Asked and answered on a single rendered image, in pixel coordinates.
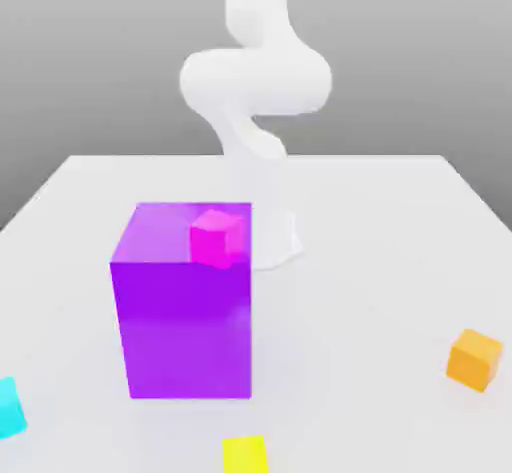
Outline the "small magenta cube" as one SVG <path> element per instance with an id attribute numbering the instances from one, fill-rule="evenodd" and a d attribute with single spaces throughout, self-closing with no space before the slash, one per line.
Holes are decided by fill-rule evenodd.
<path id="1" fill-rule="evenodd" d="M 190 226 L 190 257 L 194 263 L 227 269 L 245 254 L 246 219 L 240 214 L 209 209 Z"/>

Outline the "small yellow cube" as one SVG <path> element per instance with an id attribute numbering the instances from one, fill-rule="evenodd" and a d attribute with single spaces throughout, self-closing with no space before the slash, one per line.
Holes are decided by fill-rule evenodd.
<path id="1" fill-rule="evenodd" d="M 263 435 L 224 438 L 224 473 L 269 473 Z"/>

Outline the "small orange cube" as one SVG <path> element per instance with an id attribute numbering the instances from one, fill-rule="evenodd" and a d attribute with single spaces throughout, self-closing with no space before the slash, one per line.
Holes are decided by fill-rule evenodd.
<path id="1" fill-rule="evenodd" d="M 503 353 L 501 341 L 473 329 L 465 329 L 453 343 L 446 374 L 478 392 L 494 379 Z"/>

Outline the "small cyan cube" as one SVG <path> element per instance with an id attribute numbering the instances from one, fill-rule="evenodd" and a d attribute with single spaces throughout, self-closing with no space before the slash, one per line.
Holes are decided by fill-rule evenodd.
<path id="1" fill-rule="evenodd" d="M 0 379 L 0 439 L 25 431 L 27 422 L 13 377 Z"/>

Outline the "large purple box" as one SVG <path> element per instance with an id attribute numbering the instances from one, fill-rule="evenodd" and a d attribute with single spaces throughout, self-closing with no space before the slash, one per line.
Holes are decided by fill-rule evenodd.
<path id="1" fill-rule="evenodd" d="M 227 269 L 194 263 L 190 226 L 209 209 L 246 219 L 245 254 Z M 252 395 L 248 202 L 144 202 L 110 260 L 134 399 Z"/>

